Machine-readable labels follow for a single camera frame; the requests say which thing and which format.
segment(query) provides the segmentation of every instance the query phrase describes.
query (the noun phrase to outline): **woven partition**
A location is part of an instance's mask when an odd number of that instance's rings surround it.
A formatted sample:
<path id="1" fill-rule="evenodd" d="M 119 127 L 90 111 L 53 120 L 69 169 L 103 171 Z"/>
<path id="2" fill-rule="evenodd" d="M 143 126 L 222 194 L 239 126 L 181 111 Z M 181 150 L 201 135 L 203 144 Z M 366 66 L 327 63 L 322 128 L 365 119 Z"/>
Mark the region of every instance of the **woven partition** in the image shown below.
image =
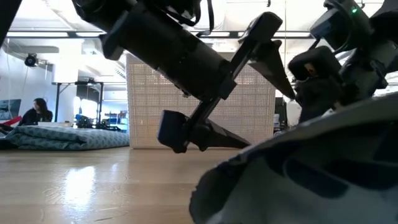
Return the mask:
<path id="1" fill-rule="evenodd" d="M 229 59 L 232 54 L 224 54 Z M 210 119 L 255 143 L 272 136 L 275 88 L 259 73 L 245 66 L 236 79 L 238 86 L 226 101 L 218 104 Z M 127 56 L 127 92 L 131 147 L 165 147 L 157 141 L 162 110 L 189 116 L 198 105 L 194 97 L 182 92 L 132 55 Z"/>

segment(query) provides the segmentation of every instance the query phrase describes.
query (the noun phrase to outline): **black stand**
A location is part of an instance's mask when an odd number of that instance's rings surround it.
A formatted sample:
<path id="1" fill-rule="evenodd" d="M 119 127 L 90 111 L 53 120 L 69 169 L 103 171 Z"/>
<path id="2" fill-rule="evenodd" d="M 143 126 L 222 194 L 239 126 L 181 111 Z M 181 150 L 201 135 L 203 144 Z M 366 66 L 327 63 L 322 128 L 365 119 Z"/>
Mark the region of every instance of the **black stand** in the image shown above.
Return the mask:
<path id="1" fill-rule="evenodd" d="M 58 121 L 58 107 L 59 107 L 59 101 L 60 101 L 60 94 L 66 89 L 68 88 L 68 86 L 70 85 L 101 85 L 101 91 L 99 92 L 99 110 L 97 111 L 97 122 L 100 123 L 101 121 L 101 112 L 102 112 L 102 100 L 103 100 L 103 93 L 104 93 L 104 83 L 103 82 L 82 82 L 82 81 L 78 81 L 78 82 L 74 82 L 74 83 L 53 83 L 53 85 L 57 85 L 57 99 L 55 100 L 55 116 L 54 116 L 54 122 Z"/>

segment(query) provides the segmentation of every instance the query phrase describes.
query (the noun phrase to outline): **security camera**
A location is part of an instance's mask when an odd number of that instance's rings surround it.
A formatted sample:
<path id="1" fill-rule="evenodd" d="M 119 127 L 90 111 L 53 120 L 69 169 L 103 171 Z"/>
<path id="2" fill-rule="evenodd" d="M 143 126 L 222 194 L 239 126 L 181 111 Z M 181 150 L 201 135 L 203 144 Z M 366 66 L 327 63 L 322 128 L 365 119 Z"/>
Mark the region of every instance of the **security camera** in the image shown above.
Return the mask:
<path id="1" fill-rule="evenodd" d="M 37 55 L 33 53 L 28 54 L 25 59 L 25 65 L 30 68 L 37 67 L 39 65 L 39 60 L 37 59 Z"/>

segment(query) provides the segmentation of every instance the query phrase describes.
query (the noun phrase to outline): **woman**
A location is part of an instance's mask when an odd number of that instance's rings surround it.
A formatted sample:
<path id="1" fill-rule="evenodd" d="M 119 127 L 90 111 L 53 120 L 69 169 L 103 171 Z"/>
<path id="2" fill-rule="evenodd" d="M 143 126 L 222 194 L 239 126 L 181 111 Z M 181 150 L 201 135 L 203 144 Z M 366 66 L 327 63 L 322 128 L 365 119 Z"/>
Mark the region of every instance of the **woman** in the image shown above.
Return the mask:
<path id="1" fill-rule="evenodd" d="M 47 108 L 47 103 L 43 98 L 33 101 L 33 108 L 25 113 L 18 126 L 37 125 L 38 122 L 51 122 L 52 112 Z"/>

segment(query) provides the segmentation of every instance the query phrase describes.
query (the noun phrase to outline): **black cable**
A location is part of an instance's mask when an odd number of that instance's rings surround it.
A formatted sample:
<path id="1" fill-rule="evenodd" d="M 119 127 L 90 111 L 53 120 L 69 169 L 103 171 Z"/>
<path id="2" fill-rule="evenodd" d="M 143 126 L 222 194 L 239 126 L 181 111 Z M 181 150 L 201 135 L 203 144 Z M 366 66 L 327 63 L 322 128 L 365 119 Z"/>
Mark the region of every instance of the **black cable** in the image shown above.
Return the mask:
<path id="1" fill-rule="evenodd" d="M 211 0 L 207 0 L 207 9 L 209 12 L 209 23 L 210 23 L 209 29 L 206 31 L 199 32 L 197 34 L 197 37 L 201 37 L 203 35 L 210 35 L 214 29 L 214 10 L 213 10 L 213 3 L 211 2 Z"/>
<path id="2" fill-rule="evenodd" d="M 349 33 L 347 39 L 341 47 L 339 47 L 337 50 L 333 52 L 333 54 L 336 55 L 338 53 L 343 52 L 351 42 L 351 38 L 353 36 L 354 22 L 351 20 L 351 17 L 349 16 L 347 10 L 337 0 L 326 0 L 325 5 L 330 5 L 335 9 L 337 9 L 340 13 L 342 13 L 342 15 L 345 17 L 348 23 Z"/>
<path id="3" fill-rule="evenodd" d="M 153 4 L 153 5 L 156 6 L 156 3 L 152 2 L 151 0 L 148 0 L 148 2 L 149 2 L 150 4 Z M 195 10 L 195 12 L 194 12 L 194 13 L 195 13 L 195 21 L 192 21 L 192 20 L 190 20 L 190 19 L 187 19 L 187 18 L 181 16 L 179 13 L 170 11 L 170 10 L 168 10 L 168 9 L 161 8 L 161 10 L 165 11 L 167 14 L 169 14 L 170 16 L 172 16 L 174 19 L 178 20 L 178 22 L 179 22 L 180 24 L 186 24 L 186 25 L 188 25 L 188 26 L 190 26 L 190 27 L 193 27 L 193 26 L 195 26 L 196 24 L 198 24 L 198 22 L 199 22 L 199 20 L 200 20 L 200 17 L 201 17 L 201 10 L 200 10 L 200 2 L 199 2 L 199 1 L 197 1 L 197 5 L 196 5 L 195 8 L 194 8 L 194 10 Z"/>

